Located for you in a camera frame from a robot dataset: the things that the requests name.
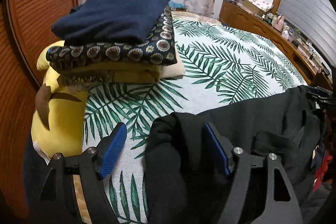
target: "beige folded garment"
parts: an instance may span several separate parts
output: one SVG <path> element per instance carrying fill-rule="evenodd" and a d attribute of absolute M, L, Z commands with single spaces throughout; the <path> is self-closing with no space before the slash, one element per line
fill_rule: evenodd
<path fill-rule="evenodd" d="M 182 63 L 182 60 L 179 56 L 179 52 L 177 51 L 177 48 L 175 47 L 175 54 L 176 54 L 176 60 L 177 63 L 170 66 L 162 66 L 161 67 L 161 78 L 170 78 L 170 77 L 178 77 L 178 76 L 184 76 L 185 74 L 185 68 Z"/>

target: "cardboard box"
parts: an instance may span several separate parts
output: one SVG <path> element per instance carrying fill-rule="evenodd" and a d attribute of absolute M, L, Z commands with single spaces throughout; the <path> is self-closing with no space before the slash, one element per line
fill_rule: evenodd
<path fill-rule="evenodd" d="M 263 10 L 259 9 L 256 5 L 254 5 L 252 2 L 249 2 L 248 0 L 243 0 L 241 2 L 241 4 L 247 10 L 249 10 L 252 14 L 263 16 L 263 14 L 267 13 L 267 12 L 264 12 Z"/>

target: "black floral garment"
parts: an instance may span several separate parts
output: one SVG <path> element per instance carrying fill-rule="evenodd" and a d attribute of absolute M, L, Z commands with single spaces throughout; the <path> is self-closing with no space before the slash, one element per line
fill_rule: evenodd
<path fill-rule="evenodd" d="M 134 61 L 169 66 L 177 63 L 173 18 L 167 6 L 147 39 L 137 45 L 120 42 L 97 42 L 85 46 L 51 47 L 46 54 L 56 71 L 69 70 L 105 61 Z"/>

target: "stack of folded clothes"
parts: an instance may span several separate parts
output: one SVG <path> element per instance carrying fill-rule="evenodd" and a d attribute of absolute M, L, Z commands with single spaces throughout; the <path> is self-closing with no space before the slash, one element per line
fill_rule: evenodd
<path fill-rule="evenodd" d="M 183 75 L 169 1 L 87 0 L 60 18 L 51 30 L 64 45 L 46 52 L 59 86 L 156 83 Z"/>

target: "red fabric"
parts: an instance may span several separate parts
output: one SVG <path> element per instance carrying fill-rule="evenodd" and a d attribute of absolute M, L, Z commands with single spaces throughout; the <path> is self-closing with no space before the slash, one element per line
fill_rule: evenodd
<path fill-rule="evenodd" d="M 323 177 L 328 170 L 328 164 L 331 162 L 332 159 L 332 156 L 330 156 L 330 154 L 326 151 L 322 160 L 322 165 L 319 169 L 317 169 L 315 173 L 315 179 L 317 179 L 317 181 L 314 184 L 313 191 L 321 186 Z"/>

